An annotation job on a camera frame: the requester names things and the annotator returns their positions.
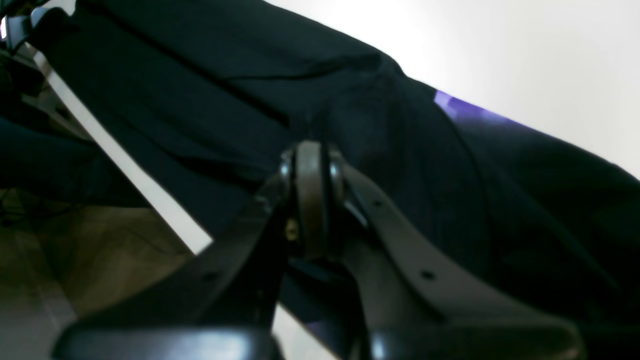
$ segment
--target cable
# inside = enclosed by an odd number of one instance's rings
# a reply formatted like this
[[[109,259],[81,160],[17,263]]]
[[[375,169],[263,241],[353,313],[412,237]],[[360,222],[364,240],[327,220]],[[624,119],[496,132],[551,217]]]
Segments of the cable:
[[[6,199],[7,195],[9,194],[9,192],[13,190],[13,188],[9,188],[7,190],[4,191],[4,193],[2,194],[2,197],[0,197],[0,226],[2,227],[11,227],[14,226],[16,224],[19,224],[27,219],[47,219],[47,218],[52,218],[52,217],[56,217],[58,215],[62,215],[65,213],[70,213],[71,211],[75,211],[78,209],[81,209],[83,207],[83,205],[81,204],[71,204],[69,206],[67,206],[66,208],[59,210],[59,211],[53,211],[51,213],[47,213],[47,214],[37,214],[38,211],[40,211],[40,209],[42,208],[42,205],[44,204],[44,198],[40,198],[40,200],[38,201],[38,203],[33,207],[33,209],[31,209],[30,211],[27,212],[16,212],[16,211],[8,211],[7,209],[15,209],[15,208],[6,208],[4,206],[4,200]],[[6,218],[7,215],[11,215],[11,216],[15,216],[15,217],[20,217],[16,220],[12,220],[12,219],[8,219]]]

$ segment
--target black garment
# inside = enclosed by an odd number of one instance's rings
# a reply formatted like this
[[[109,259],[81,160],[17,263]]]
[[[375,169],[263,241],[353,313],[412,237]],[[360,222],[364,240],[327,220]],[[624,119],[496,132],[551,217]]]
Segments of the black garment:
[[[529,145],[550,152],[509,157],[526,145],[510,133],[541,135],[456,125],[393,59],[260,0],[79,0],[41,27],[31,43],[213,235],[287,146],[326,140],[467,270],[577,321],[592,358],[638,354],[640,240],[616,223],[637,202],[595,201],[583,175],[631,200],[640,186],[620,169],[544,136]],[[529,179],[532,163],[556,173]]]
[[[76,204],[148,206],[94,143],[41,133],[0,117],[0,159],[0,188],[22,188]]]

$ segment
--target black clamp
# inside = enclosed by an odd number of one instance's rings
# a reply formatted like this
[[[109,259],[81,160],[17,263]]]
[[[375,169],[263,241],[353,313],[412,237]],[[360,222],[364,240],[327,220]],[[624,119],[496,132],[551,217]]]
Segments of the black clamp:
[[[339,263],[355,279],[362,326],[348,360],[586,356],[573,323],[469,274],[337,149],[303,142],[202,254],[71,326],[54,358],[280,359],[270,332],[290,257]]]
[[[14,55],[20,46],[28,41],[29,36],[38,27],[38,24],[51,9],[35,8],[31,15],[6,16],[3,18],[4,33],[0,45],[11,55]]]

